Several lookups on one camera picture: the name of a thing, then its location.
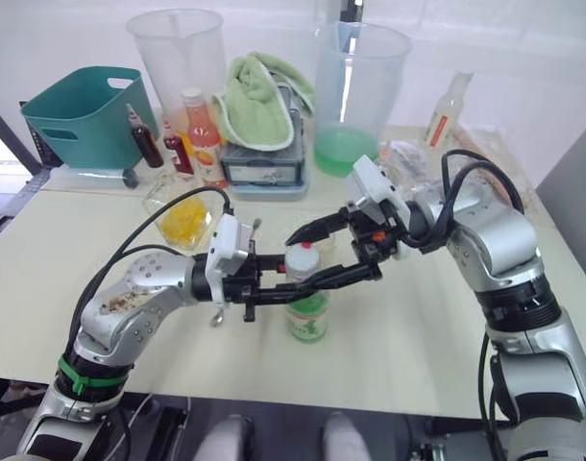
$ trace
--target folded towel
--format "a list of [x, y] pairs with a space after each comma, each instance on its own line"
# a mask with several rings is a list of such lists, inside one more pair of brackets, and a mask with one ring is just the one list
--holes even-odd
[[291, 64], [257, 52], [233, 60], [225, 94], [214, 98], [221, 135], [258, 151], [290, 145], [293, 124], [279, 85], [290, 87], [293, 101], [304, 114], [314, 112], [312, 85]]

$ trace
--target white table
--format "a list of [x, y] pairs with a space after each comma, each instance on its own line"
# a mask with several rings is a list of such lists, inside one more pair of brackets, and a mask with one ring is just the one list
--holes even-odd
[[[346, 200], [341, 180], [313, 168], [310, 177], [303, 201], [236, 204], [241, 219], [263, 220], [260, 253], [281, 252], [294, 229]], [[0, 235], [0, 376], [52, 380], [86, 281], [146, 217], [140, 195], [44, 190]], [[538, 239], [549, 282], [586, 351], [586, 277], [550, 220], [543, 222]], [[337, 261], [353, 262], [349, 240], [340, 232]], [[151, 227], [135, 243], [162, 241]], [[253, 324], [235, 306], [221, 328], [208, 326], [211, 303], [179, 309], [126, 389], [477, 418], [484, 319], [455, 263], [441, 250], [387, 261], [381, 270], [382, 281], [332, 294], [329, 332], [313, 345], [287, 333], [280, 306], [258, 307]]]

